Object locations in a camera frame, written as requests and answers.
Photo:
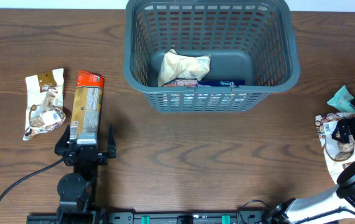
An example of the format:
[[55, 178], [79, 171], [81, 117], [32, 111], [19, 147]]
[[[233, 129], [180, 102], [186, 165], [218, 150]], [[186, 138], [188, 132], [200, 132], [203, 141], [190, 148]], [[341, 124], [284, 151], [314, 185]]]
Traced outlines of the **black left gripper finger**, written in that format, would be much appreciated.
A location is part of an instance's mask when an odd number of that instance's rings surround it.
[[108, 130], [107, 152], [116, 152], [116, 142], [113, 137], [112, 125], [109, 126]]
[[70, 125], [68, 124], [62, 137], [59, 139], [59, 147], [65, 148], [69, 147], [70, 140]]

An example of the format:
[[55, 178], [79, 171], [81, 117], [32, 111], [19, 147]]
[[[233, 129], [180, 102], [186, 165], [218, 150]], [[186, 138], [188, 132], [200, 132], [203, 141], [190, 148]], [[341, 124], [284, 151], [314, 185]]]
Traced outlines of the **white cookie snack pouch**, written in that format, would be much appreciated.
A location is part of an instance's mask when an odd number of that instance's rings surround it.
[[345, 168], [355, 162], [355, 141], [350, 137], [349, 143], [341, 143], [332, 137], [340, 119], [355, 118], [353, 113], [329, 113], [315, 116], [318, 138], [323, 148], [328, 172], [336, 184]]

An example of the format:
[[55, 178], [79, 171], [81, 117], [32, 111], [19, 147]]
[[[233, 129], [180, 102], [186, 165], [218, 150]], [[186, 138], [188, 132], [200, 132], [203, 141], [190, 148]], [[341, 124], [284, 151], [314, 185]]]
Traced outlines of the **long orange biscuit pack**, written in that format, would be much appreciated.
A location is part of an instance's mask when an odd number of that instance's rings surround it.
[[100, 122], [105, 78], [85, 70], [78, 71], [70, 141], [78, 144], [96, 144]]

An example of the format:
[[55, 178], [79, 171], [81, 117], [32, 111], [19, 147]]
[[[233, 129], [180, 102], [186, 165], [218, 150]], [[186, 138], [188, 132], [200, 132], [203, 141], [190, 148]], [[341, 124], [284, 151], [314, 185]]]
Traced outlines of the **Kleenex tissue multipack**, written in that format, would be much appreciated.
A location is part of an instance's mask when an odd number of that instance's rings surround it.
[[[201, 80], [198, 81], [196, 79], [188, 80], [188, 79], [175, 79], [170, 82], [165, 83], [162, 87], [177, 87], [177, 86], [187, 86], [187, 87], [232, 87], [232, 86], [240, 86], [246, 85], [245, 80]], [[234, 98], [235, 93], [225, 94], [222, 101], [230, 101]], [[168, 94], [162, 94], [162, 101], [168, 101]], [[184, 95], [184, 99], [191, 100], [194, 99], [194, 94], [186, 94]], [[197, 97], [199, 100], [205, 100], [206, 96], [210, 96], [210, 101], [216, 101], [220, 99], [221, 94], [205, 94], [198, 93]], [[239, 93], [238, 99], [246, 98], [246, 93]], [[171, 101], [179, 101], [180, 94], [171, 94]]]

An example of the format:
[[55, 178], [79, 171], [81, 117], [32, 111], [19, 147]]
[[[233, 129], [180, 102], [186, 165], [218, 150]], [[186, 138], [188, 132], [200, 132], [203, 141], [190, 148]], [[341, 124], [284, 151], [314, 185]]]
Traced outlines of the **beige paper bag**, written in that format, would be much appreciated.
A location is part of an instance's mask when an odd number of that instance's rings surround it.
[[200, 57], [179, 55], [174, 49], [164, 54], [158, 75], [158, 86], [175, 79], [196, 79], [201, 81], [211, 70], [211, 56]]

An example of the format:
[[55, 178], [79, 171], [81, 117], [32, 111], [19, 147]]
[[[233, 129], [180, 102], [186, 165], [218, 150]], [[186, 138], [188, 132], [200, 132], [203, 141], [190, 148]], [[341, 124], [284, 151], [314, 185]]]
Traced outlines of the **mint green wipes packet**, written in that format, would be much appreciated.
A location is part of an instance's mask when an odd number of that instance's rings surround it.
[[336, 108], [342, 113], [354, 113], [355, 106], [351, 103], [354, 97], [348, 92], [345, 85], [343, 85], [334, 96], [327, 101], [327, 104]]

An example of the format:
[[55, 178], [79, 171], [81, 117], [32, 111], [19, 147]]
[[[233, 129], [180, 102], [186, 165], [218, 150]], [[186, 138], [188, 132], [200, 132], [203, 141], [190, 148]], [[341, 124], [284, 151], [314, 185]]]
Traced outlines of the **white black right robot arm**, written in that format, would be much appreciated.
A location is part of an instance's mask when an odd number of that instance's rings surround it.
[[331, 223], [355, 218], [355, 162], [332, 189], [310, 198], [292, 198], [264, 216], [265, 223]]

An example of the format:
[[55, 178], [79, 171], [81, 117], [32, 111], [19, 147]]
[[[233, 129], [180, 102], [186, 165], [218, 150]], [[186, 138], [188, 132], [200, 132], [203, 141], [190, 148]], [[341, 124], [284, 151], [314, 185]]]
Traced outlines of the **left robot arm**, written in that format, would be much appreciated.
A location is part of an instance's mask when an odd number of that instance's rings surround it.
[[55, 153], [62, 157], [73, 172], [63, 176], [58, 185], [60, 196], [57, 209], [58, 224], [107, 223], [107, 213], [96, 206], [98, 166], [105, 166], [116, 157], [116, 142], [113, 128], [108, 131], [107, 152], [99, 152], [97, 144], [79, 144], [70, 139], [68, 126], [55, 145]]

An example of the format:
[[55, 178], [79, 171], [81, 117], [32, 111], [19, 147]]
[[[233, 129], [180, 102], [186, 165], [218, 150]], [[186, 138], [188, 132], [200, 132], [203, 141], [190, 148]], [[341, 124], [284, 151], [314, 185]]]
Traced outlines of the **white brown snack pouch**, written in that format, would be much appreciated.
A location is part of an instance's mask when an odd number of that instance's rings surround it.
[[26, 77], [27, 109], [22, 139], [31, 140], [61, 126], [63, 111], [64, 70], [62, 68]]

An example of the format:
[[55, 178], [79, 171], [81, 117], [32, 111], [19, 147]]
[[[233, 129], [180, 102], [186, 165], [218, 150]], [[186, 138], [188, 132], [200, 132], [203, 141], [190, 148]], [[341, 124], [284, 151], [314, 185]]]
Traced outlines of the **grey plastic lattice basket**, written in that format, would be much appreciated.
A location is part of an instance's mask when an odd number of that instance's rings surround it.
[[[240, 86], [160, 87], [169, 50], [211, 58], [208, 80]], [[123, 73], [162, 113], [247, 111], [300, 77], [291, 12], [283, 0], [130, 0]]]

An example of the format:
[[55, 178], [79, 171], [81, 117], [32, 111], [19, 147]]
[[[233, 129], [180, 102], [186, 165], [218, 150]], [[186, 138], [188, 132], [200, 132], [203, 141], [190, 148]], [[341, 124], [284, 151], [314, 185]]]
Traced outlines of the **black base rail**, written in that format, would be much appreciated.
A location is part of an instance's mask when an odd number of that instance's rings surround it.
[[27, 224], [259, 224], [267, 223], [262, 211], [238, 211], [216, 213], [91, 213], [56, 215], [29, 215]]

